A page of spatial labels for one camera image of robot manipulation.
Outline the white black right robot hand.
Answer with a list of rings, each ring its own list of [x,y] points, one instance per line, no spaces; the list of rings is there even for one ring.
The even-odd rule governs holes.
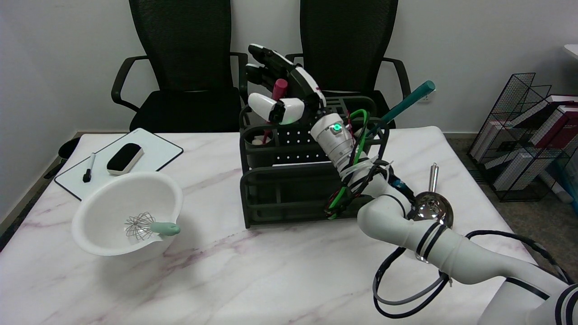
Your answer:
[[[247,80],[274,92],[277,80],[288,84],[279,99],[260,93],[248,95],[248,107],[259,117],[272,124],[297,123],[309,113],[326,107],[326,97],[312,76],[299,64],[262,45],[248,45],[248,52],[260,65],[247,64]]]

